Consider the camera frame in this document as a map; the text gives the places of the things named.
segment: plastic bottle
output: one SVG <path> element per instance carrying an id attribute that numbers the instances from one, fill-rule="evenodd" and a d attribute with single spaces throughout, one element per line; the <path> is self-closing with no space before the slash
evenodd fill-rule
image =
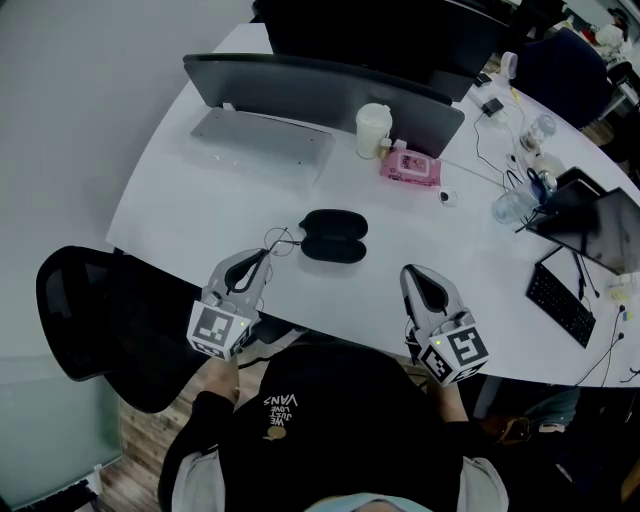
<path id="1" fill-rule="evenodd" d="M 547 114 L 540 114 L 531 127 L 522 134 L 520 143 L 527 150 L 540 153 L 540 146 L 556 133 L 556 122 Z"/>
<path id="2" fill-rule="evenodd" d="M 535 208 L 544 204 L 558 188 L 555 177 L 547 171 L 527 173 L 531 179 L 502 194 L 492 205 L 493 217 L 500 224 L 511 224 L 527 218 Z"/>

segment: black keyboard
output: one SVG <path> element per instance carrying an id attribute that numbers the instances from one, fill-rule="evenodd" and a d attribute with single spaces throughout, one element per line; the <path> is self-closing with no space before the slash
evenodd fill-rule
<path id="1" fill-rule="evenodd" d="M 596 319 L 544 266 L 536 265 L 527 297 L 587 348 Z"/>

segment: glass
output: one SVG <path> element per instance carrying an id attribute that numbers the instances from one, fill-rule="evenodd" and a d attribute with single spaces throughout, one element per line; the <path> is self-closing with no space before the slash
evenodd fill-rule
<path id="1" fill-rule="evenodd" d="M 13 508 L 122 455 L 119 399 L 104 377 L 74 382 L 45 359 L 0 359 L 0 496 Z"/>

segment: pink wet wipes pack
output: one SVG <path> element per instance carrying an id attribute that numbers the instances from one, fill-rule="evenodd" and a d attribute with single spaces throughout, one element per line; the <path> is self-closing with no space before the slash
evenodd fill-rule
<path id="1" fill-rule="evenodd" d="M 440 186 L 440 160 L 408 149 L 392 150 L 382 162 L 380 176 L 427 187 Z"/>

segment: face mask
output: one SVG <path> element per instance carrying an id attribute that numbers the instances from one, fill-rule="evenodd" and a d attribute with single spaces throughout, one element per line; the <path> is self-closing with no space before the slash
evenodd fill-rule
<path id="1" fill-rule="evenodd" d="M 400 512 L 431 512 L 428 508 L 418 505 L 413 501 L 394 496 L 383 496 L 381 494 L 353 494 L 351 496 L 341 496 L 332 498 L 321 503 L 316 503 L 305 512 L 353 512 L 372 501 L 384 501 L 393 505 Z"/>

